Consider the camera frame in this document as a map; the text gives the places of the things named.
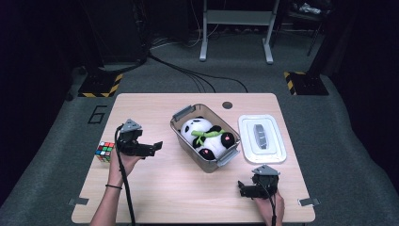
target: stuffed panda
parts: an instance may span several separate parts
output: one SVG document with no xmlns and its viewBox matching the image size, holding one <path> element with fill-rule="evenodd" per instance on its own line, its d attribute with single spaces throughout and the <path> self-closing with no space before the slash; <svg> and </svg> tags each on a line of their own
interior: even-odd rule
<svg viewBox="0 0 399 226">
<path fill-rule="evenodd" d="M 225 132 L 219 125 L 212 125 L 204 118 L 195 118 L 185 122 L 181 133 L 206 160 L 218 158 L 235 143 L 232 133 Z"/>
<path fill-rule="evenodd" d="M 182 125 L 180 133 L 188 141 L 189 144 L 193 145 L 193 141 L 197 136 L 191 135 L 193 131 L 208 131 L 212 128 L 210 121 L 205 120 L 203 117 L 196 117 L 195 119 L 186 121 Z"/>
</svg>

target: bracelet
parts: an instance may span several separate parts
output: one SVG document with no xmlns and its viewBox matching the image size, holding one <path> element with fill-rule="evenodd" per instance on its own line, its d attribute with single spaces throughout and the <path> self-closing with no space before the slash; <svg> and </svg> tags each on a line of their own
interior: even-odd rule
<svg viewBox="0 0 399 226">
<path fill-rule="evenodd" d="M 122 187 L 121 187 L 121 186 L 111 186 L 111 185 L 105 185 L 105 186 L 110 186 L 110 187 L 114 187 L 114 188 L 117 188 L 117 189 L 122 190 Z"/>
</svg>

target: human hand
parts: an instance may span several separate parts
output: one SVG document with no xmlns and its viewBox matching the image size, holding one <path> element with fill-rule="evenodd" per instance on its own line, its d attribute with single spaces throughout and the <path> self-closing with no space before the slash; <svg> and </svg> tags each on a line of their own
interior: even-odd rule
<svg viewBox="0 0 399 226">
<path fill-rule="evenodd" d="M 277 190 L 276 194 L 272 197 L 273 203 L 276 206 L 276 226 L 282 225 L 282 219 L 284 217 L 284 199 Z M 269 199 L 254 198 L 253 199 L 258 207 L 259 212 L 267 226 L 272 225 L 273 209 Z"/>
<path fill-rule="evenodd" d="M 120 153 L 120 159 L 126 171 L 126 176 L 128 176 L 133 168 L 135 167 L 138 160 L 142 159 L 142 156 L 130 156 L 124 153 Z M 109 163 L 109 174 L 108 174 L 108 184 L 112 186 L 122 186 L 123 180 L 120 172 L 120 162 L 118 160 L 118 154 L 114 148 L 111 152 L 111 162 Z"/>
</svg>

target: black curtain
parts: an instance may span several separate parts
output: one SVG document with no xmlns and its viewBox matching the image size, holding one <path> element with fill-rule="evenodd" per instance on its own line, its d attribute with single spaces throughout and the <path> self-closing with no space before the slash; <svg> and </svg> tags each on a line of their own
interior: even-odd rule
<svg viewBox="0 0 399 226">
<path fill-rule="evenodd" d="M 399 191 L 397 9 L 397 1 L 360 1 L 341 67 L 331 80 L 354 132 Z"/>
<path fill-rule="evenodd" d="M 7 0 L 0 10 L 2 204 L 53 125 L 72 69 L 102 62 L 79 2 Z"/>
</svg>

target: gray carpet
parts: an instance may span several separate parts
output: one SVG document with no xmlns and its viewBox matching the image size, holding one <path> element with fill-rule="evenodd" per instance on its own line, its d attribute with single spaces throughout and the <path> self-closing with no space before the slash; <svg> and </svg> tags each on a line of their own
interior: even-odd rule
<svg viewBox="0 0 399 226">
<path fill-rule="evenodd" d="M 309 225 L 399 225 L 398 195 L 352 132 L 343 101 L 329 78 L 322 75 L 328 96 L 292 96 L 288 90 L 283 72 L 305 72 L 322 37 L 307 57 L 309 37 L 279 34 L 272 49 L 273 65 L 265 62 L 262 37 L 246 34 L 210 40 L 206 62 L 199 61 L 200 44 L 165 45 L 152 49 L 152 54 L 197 73 L 240 80 L 248 92 L 277 95 L 310 195 L 322 203 L 314 207 L 316 220 Z M 77 71 L 73 76 L 74 99 L 64 103 L 38 154 L 1 207 L 2 226 L 74 225 L 68 201 L 80 193 L 119 93 L 202 91 L 188 76 L 152 59 L 125 73 L 116 95 L 109 98 L 76 97 L 85 76 Z M 206 79 L 216 92 L 245 92 L 236 82 Z M 88 124 L 97 105 L 106 105 L 97 110 L 104 119 Z"/>
</svg>

